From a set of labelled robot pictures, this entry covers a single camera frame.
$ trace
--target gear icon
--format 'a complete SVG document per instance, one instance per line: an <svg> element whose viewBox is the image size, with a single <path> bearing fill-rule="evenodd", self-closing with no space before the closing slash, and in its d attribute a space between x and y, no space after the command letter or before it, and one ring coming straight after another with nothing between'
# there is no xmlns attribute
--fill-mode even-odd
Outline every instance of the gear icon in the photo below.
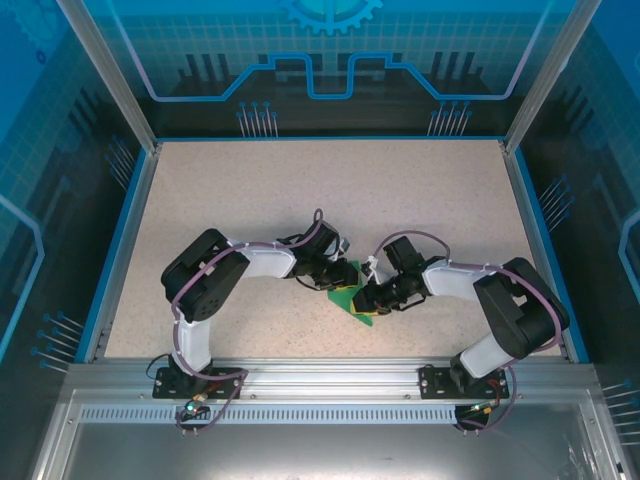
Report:
<svg viewBox="0 0 640 480"><path fill-rule="evenodd" d="M280 5L300 28L333 35L336 30L347 33L349 28L360 28L362 20L371 20L373 10L382 7L382 0L281 0Z"/></svg>
<svg viewBox="0 0 640 480"><path fill-rule="evenodd" d="M54 0L0 0L0 13L12 12L29 41L42 49L55 38L58 14Z"/></svg>

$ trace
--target beige work surface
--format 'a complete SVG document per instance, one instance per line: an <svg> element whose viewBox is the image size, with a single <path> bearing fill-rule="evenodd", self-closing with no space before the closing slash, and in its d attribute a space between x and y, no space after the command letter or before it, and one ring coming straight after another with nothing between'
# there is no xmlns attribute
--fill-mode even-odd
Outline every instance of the beige work surface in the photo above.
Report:
<svg viewBox="0 0 640 480"><path fill-rule="evenodd" d="M493 140L166 143L106 356L171 351L160 275L202 231L273 240L306 231L317 207L350 240L352 260L407 228L440 236L457 261L531 258ZM425 258L443 253L427 239L412 241ZM444 297L368 327L326 293L275 278L241 280L211 330L217 357L450 356L489 331L477 304Z"/></svg>

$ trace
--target vent slot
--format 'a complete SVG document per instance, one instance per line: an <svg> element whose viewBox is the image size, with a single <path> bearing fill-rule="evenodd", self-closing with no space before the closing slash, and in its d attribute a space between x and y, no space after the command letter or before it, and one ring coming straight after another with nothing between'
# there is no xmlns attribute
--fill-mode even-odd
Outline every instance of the vent slot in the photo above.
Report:
<svg viewBox="0 0 640 480"><path fill-rule="evenodd" d="M204 424L221 405L210 405L212 412L192 421ZM172 424L182 409L176 405L91 405L84 406L81 423ZM450 405L231 405L220 423L239 425L385 425L454 424Z"/></svg>

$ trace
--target black mounting bracket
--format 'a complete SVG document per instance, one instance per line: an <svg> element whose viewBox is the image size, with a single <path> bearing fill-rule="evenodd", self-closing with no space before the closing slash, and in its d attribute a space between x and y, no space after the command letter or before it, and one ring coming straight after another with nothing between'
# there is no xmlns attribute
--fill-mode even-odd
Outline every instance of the black mounting bracket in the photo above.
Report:
<svg viewBox="0 0 640 480"><path fill-rule="evenodd" d="M504 372L492 372L478 382L460 392L458 386L449 375L450 367L435 367L425 365L418 369L418 385L422 400L493 400L495 390L487 384L488 380L495 380L500 385L500 398L509 398L509 386Z"/></svg>
<svg viewBox="0 0 640 480"><path fill-rule="evenodd" d="M241 368L212 368L209 375L229 375L242 371ZM185 375L170 367L159 368L156 372L156 380L153 385L153 398L170 398L189 400L194 395L207 390L207 398L210 400L227 400L231 397L233 390L237 386L238 378L224 380L219 383L203 382L195 384L185 381Z"/></svg>

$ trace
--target enclosure wall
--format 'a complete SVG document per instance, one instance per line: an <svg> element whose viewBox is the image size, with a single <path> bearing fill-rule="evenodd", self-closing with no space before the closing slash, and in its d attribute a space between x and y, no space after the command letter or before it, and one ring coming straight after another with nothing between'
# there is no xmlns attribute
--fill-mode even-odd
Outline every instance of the enclosure wall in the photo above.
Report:
<svg viewBox="0 0 640 480"><path fill-rule="evenodd" d="M504 135L574 0L89 0L160 137Z"/></svg>
<svg viewBox="0 0 640 480"><path fill-rule="evenodd" d="M604 387L640 381L638 15L637 2L602 2L522 144ZM630 403L613 413L634 408ZM629 422L621 433L637 430L638 415L616 418Z"/></svg>
<svg viewBox="0 0 640 480"><path fill-rule="evenodd" d="M64 378L58 369L77 347L74 332L83 328L140 154L55 2L23 5L0 1L0 477L7 479L26 478L37 456Z"/></svg>

